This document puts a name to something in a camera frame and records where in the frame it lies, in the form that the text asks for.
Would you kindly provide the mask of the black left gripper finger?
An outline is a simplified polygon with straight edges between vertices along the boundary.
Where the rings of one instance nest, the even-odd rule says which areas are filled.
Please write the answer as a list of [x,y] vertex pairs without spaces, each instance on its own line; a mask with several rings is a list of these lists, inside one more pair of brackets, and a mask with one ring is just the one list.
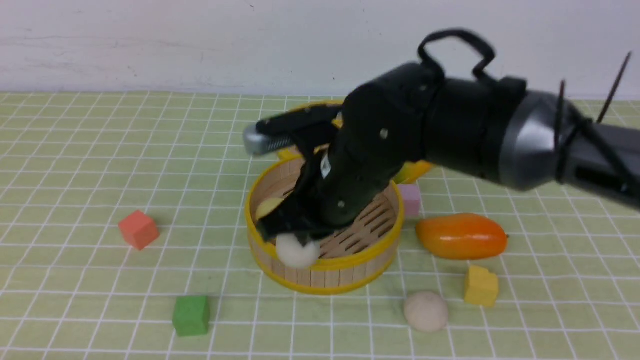
[[315,210],[315,203],[309,197],[315,170],[307,165],[301,167],[301,173],[295,182],[293,191],[273,212],[256,222],[256,229],[266,242],[274,242],[281,234],[295,235],[295,221],[315,220],[320,217]]

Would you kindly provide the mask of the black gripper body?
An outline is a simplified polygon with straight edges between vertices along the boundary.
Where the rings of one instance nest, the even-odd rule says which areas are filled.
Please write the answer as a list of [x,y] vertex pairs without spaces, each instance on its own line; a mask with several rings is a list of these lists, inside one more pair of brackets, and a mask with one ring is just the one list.
[[259,120],[245,134],[263,155],[295,145],[317,174],[309,198],[323,223],[352,223],[408,161],[422,160],[423,118],[443,80],[406,63],[352,91],[340,105],[309,105]]

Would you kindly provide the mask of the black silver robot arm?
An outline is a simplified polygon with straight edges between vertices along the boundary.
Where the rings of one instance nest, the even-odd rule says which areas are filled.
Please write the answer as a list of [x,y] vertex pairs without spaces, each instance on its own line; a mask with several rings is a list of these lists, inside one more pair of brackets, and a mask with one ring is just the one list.
[[265,118],[243,137],[251,155],[295,145],[305,161],[290,196],[256,222],[265,240],[306,244],[351,226],[419,161],[514,191],[558,182],[639,208],[639,131],[592,121],[515,78],[446,79],[406,63],[342,104]]

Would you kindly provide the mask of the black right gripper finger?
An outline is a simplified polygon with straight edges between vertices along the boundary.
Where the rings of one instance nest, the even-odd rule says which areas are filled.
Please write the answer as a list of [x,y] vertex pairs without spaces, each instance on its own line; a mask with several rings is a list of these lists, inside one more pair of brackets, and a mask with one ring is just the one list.
[[315,219],[298,219],[295,221],[295,238],[302,247],[309,244],[316,245],[327,237],[345,231],[350,226],[350,222],[331,224]]

